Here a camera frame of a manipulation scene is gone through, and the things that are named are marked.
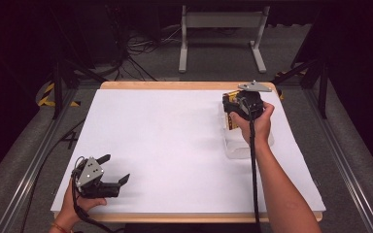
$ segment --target black cable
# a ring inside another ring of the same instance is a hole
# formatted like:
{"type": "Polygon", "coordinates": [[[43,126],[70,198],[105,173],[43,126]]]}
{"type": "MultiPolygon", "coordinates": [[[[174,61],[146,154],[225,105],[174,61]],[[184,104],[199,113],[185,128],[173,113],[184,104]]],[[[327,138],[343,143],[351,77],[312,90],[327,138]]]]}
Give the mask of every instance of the black cable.
{"type": "Polygon", "coordinates": [[[134,78],[135,80],[139,80],[139,81],[141,81],[141,79],[138,79],[138,78],[136,78],[135,76],[131,75],[131,74],[130,74],[126,69],[125,69],[125,67],[122,66],[122,69],[123,69],[123,71],[124,71],[126,74],[128,74],[130,77],[134,78]]]}
{"type": "Polygon", "coordinates": [[[78,198],[77,198],[77,184],[76,184],[76,179],[77,179],[77,171],[76,169],[74,169],[74,171],[72,172],[72,200],[74,202],[74,210],[75,210],[75,213],[77,214],[77,216],[84,222],[86,223],[89,223],[91,225],[94,225],[94,226],[97,226],[101,229],[103,229],[104,231],[108,232],[108,233],[117,233],[117,232],[120,232],[121,230],[124,230],[124,228],[119,228],[117,230],[111,230],[109,227],[107,227],[106,225],[92,219],[92,218],[89,218],[89,215],[87,214],[86,211],[84,211],[80,206],[78,206],[78,198]]]}
{"type": "Polygon", "coordinates": [[[27,217],[29,215],[29,210],[30,210],[30,207],[31,207],[31,204],[32,204],[32,199],[33,199],[33,196],[34,196],[34,193],[35,193],[35,187],[36,187],[36,183],[38,182],[38,179],[39,179],[39,176],[41,175],[41,172],[42,172],[42,169],[44,168],[44,165],[45,163],[47,162],[48,160],[48,157],[50,156],[50,154],[52,153],[52,151],[56,148],[56,146],[62,141],[63,138],[66,138],[68,137],[69,135],[72,134],[73,130],[76,129],[80,124],[82,124],[83,122],[85,121],[85,118],[83,120],[81,120],[80,122],[78,122],[73,128],[71,128],[67,133],[65,133],[51,148],[50,150],[48,150],[47,154],[45,155],[45,158],[44,158],[44,161],[42,162],[39,170],[38,170],[38,173],[37,173],[37,176],[35,178],[35,181],[33,182],[32,184],[32,187],[31,187],[31,193],[30,193],[30,196],[29,196],[29,200],[28,200],[28,203],[27,203],[27,206],[26,206],[26,210],[25,210],[25,215],[23,216],[23,221],[22,221],[22,226],[20,228],[20,232],[22,233],[25,229],[25,225],[26,225],[26,220],[27,220],[27,217]]]}
{"type": "Polygon", "coordinates": [[[127,49],[128,49],[128,51],[134,51],[136,53],[131,53],[130,52],[129,54],[130,55],[139,55],[139,54],[142,54],[142,53],[151,53],[161,46],[165,46],[165,45],[168,45],[169,43],[171,43],[173,41],[177,41],[177,40],[171,39],[171,38],[173,36],[175,36],[180,30],[181,30],[181,27],[178,28],[175,32],[173,32],[167,38],[161,39],[159,44],[154,43],[152,40],[146,40],[143,36],[135,35],[128,40],[127,49]],[[143,41],[135,40],[135,42],[130,43],[132,39],[134,39],[134,38],[136,39],[137,37],[142,37],[144,40],[143,41]],[[135,50],[135,49],[132,48],[132,47],[136,47],[136,46],[143,46],[143,48],[141,50],[135,50]]]}
{"type": "Polygon", "coordinates": [[[75,166],[74,166],[74,168],[77,167],[78,161],[79,161],[80,159],[85,159],[85,158],[84,158],[83,156],[79,156],[79,157],[77,158],[77,161],[75,161],[75,166]]]}
{"type": "Polygon", "coordinates": [[[247,106],[249,122],[250,122],[250,150],[251,150],[251,168],[253,170],[253,198],[254,198],[254,213],[255,213],[255,229],[256,232],[261,233],[261,224],[259,222],[259,207],[258,207],[258,186],[256,179],[256,160],[255,160],[255,128],[254,128],[254,116],[251,113],[250,105],[247,100],[244,99],[243,102],[247,106]]]}
{"type": "Polygon", "coordinates": [[[142,66],[141,65],[139,65],[134,59],[132,59],[132,57],[131,56],[128,56],[128,59],[129,60],[131,60],[131,61],[133,61],[139,68],[141,68],[141,70],[142,71],[144,71],[145,72],[145,74],[147,74],[152,80],[154,80],[154,81],[157,81],[157,79],[156,78],[154,78],[152,75],[150,75],[150,73],[148,73],[146,70],[144,70],[144,68],[142,68],[142,66]]]}
{"type": "MultiPolygon", "coordinates": [[[[108,70],[105,70],[105,71],[93,72],[92,69],[89,69],[89,70],[92,71],[95,75],[98,75],[100,77],[105,78],[106,76],[111,75],[112,73],[114,73],[114,71],[119,69],[119,66],[121,66],[121,65],[122,65],[122,62],[120,61],[117,64],[115,64],[111,69],[108,69],[108,70]]],[[[77,73],[74,73],[74,74],[77,75],[80,78],[82,78],[82,77],[90,78],[86,74],[77,74],[77,73]]]]}
{"type": "Polygon", "coordinates": [[[114,81],[117,81],[117,80],[118,80],[119,75],[120,75],[120,69],[118,68],[118,69],[117,69],[117,75],[115,76],[114,81]]]}
{"type": "Polygon", "coordinates": [[[131,61],[131,60],[128,60],[128,61],[129,61],[129,63],[131,63],[132,67],[133,67],[136,71],[138,71],[138,74],[141,76],[142,80],[144,81],[145,78],[144,78],[144,76],[142,75],[141,71],[139,71],[139,70],[135,67],[133,61],[131,61]]]}

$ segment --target white tabletop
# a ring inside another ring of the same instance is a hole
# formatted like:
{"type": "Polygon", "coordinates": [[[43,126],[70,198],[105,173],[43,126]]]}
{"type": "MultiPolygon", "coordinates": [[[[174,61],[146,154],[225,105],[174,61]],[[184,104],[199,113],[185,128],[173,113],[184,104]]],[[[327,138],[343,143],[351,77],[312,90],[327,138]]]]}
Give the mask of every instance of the white tabletop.
{"type": "MultiPolygon", "coordinates": [[[[116,183],[128,173],[131,176],[118,198],[91,210],[95,218],[173,222],[216,216],[222,222],[236,222],[234,216],[244,216],[242,221],[253,220],[251,161],[229,159],[223,146],[219,104],[230,90],[97,90],[51,210],[60,211],[80,156],[110,154],[111,160],[102,164],[102,181],[116,183]]],[[[261,98],[275,106],[271,150],[312,210],[323,212],[325,206],[280,99],[275,92],[261,92],[261,98]]],[[[259,174],[257,182],[259,211],[267,219],[259,174]]]]}

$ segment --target forearm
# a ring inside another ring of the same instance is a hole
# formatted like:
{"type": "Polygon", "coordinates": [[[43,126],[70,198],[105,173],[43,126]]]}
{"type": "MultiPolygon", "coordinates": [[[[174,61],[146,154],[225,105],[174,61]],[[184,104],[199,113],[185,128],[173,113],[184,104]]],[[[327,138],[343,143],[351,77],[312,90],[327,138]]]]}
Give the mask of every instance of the forearm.
{"type": "Polygon", "coordinates": [[[75,213],[75,205],[78,205],[85,212],[88,212],[91,208],[99,205],[107,205],[107,200],[105,198],[79,198],[77,194],[75,195],[75,197],[73,197],[73,193],[73,184],[71,179],[63,197],[62,208],[59,212],[59,215],[53,222],[54,224],[56,224],[56,226],[51,227],[50,233],[72,232],[71,230],[74,225],[80,221],[77,213],[75,213]]]}
{"type": "Polygon", "coordinates": [[[274,232],[321,232],[310,207],[288,178],[267,143],[256,144],[256,160],[268,217],[274,232]]]}

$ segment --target gray carpet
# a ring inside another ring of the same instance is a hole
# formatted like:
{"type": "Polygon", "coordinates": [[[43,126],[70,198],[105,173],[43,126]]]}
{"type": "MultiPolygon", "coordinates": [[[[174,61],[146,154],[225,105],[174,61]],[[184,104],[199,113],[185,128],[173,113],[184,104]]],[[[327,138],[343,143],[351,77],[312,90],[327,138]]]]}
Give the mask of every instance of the gray carpet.
{"type": "MultiPolygon", "coordinates": [[[[289,69],[308,29],[309,26],[278,26],[265,29],[260,51],[267,68],[266,74],[258,73],[248,45],[252,32],[243,29],[229,36],[214,30],[192,31],[188,37],[189,52],[185,74],[178,73],[181,44],[176,41],[151,53],[142,53],[132,57],[151,75],[160,80],[217,82],[255,79],[259,82],[270,81],[277,72],[289,69]]],[[[119,80],[142,79],[142,76],[133,69],[129,62],[125,62],[119,71],[119,80]]],[[[117,73],[114,73],[107,78],[113,80],[116,77],[117,73]]],[[[297,85],[298,81],[299,79],[295,77],[280,85],[279,88],[284,92],[283,105],[295,139],[305,156],[313,179],[319,184],[318,189],[327,207],[327,211],[323,213],[323,220],[320,222],[322,232],[368,232],[333,159],[331,147],[320,128],[320,121],[313,114],[313,107],[308,103],[305,91],[297,85]]],[[[76,101],[81,101],[82,105],[68,108],[66,116],[55,132],[52,144],[85,118],[97,86],[98,84],[92,81],[83,82],[74,98],[76,101]]],[[[31,120],[1,163],[0,218],[45,136],[51,124],[52,114],[52,107],[41,107],[40,112],[31,120]]],[[[327,121],[373,209],[373,159],[331,86],[328,90],[327,115],[327,121]]],[[[78,135],[81,128],[82,126],[79,126],[76,130],[78,135]]],[[[73,148],[68,150],[68,145],[68,142],[59,143],[47,160],[37,183],[24,232],[48,231],[53,220],[50,207],[54,193],[73,151],[73,148]]],[[[19,232],[25,207],[26,202],[23,203],[9,232],[19,232]]],[[[121,224],[108,225],[112,228],[121,227],[121,224]]],[[[271,232],[266,223],[262,224],[262,229],[263,232],[271,232]]],[[[76,230],[101,232],[86,223],[80,223],[76,230]]]]}

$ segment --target dark background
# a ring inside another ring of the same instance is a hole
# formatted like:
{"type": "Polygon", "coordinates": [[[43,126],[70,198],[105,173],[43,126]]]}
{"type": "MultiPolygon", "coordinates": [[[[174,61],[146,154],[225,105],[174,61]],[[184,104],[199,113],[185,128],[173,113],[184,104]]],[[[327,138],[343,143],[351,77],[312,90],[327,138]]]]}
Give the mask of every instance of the dark background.
{"type": "MultiPolygon", "coordinates": [[[[329,77],[373,155],[373,5],[359,3],[343,7],[348,8],[346,12],[350,17],[339,22],[337,33],[340,35],[333,35],[336,40],[331,44],[333,53],[328,57],[329,77]]],[[[160,36],[160,28],[179,23],[181,12],[180,7],[157,6],[139,11],[134,8],[119,10],[132,16],[127,17],[130,26],[155,39],[160,36]],[[137,18],[152,20],[136,20],[134,11],[143,14],[137,18]]],[[[271,8],[268,23],[270,26],[311,23],[318,8],[310,10],[296,6],[271,8]]],[[[51,67],[57,58],[70,57],[87,68],[124,59],[122,51],[114,45],[116,38],[108,32],[110,27],[93,26],[110,23],[105,12],[88,14],[88,9],[82,7],[79,11],[60,7],[54,10],[54,14],[60,21],[54,20],[45,8],[0,2],[0,161],[39,111],[36,93],[51,78],[51,67]],[[89,26],[85,21],[94,24],[89,26]],[[82,30],[64,30],[68,35],[62,33],[62,28],[75,28],[74,25],[79,25],[82,30]],[[103,39],[93,38],[93,30],[101,30],[105,35],[100,37],[103,39]]],[[[307,54],[304,59],[316,56],[315,50],[326,45],[320,33],[309,36],[310,45],[303,48],[307,54]]]]}

